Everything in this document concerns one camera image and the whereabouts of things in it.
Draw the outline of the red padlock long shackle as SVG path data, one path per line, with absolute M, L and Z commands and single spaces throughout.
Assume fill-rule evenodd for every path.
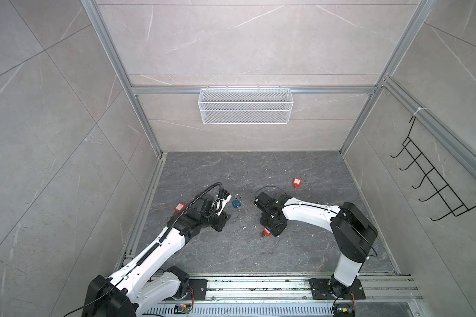
M 262 235 L 263 235 L 263 236 L 271 236 L 272 233 L 271 233 L 268 229 L 263 228 L 263 233 L 262 233 Z

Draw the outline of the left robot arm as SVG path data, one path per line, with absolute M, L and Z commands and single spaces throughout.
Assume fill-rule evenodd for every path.
M 160 277 L 152 276 L 168 259 L 186 246 L 202 229 L 220 232 L 229 215 L 224 211 L 231 194 L 216 182 L 188 204 L 180 203 L 166 227 L 135 258 L 109 277 L 98 275 L 88 286 L 82 316 L 141 316 L 158 302 L 183 298 L 190 276 L 172 266 Z

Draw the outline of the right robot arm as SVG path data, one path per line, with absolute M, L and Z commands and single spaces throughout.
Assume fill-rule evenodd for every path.
M 333 234 L 341 255 L 328 286 L 323 290 L 334 298 L 344 298 L 353 293 L 365 261 L 378 255 L 373 247 L 378 237 L 377 229 L 351 202 L 324 206 L 288 194 L 274 198 L 261 192 L 256 196 L 254 205 L 261 211 L 260 224 L 267 236 L 280 236 L 289 221 L 315 225 Z

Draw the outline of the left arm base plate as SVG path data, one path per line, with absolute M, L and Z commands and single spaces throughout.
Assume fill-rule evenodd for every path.
M 175 295 L 169 299 L 175 301 L 191 299 L 194 299 L 195 301 L 204 301 L 206 299 L 207 285 L 207 279 L 190 279 L 182 281 Z

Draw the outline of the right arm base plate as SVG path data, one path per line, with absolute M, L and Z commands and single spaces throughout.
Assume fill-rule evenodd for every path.
M 311 278 L 308 280 L 314 300 L 364 300 L 366 298 L 361 281 L 356 278 L 351 286 L 345 286 L 334 277 L 329 279 Z

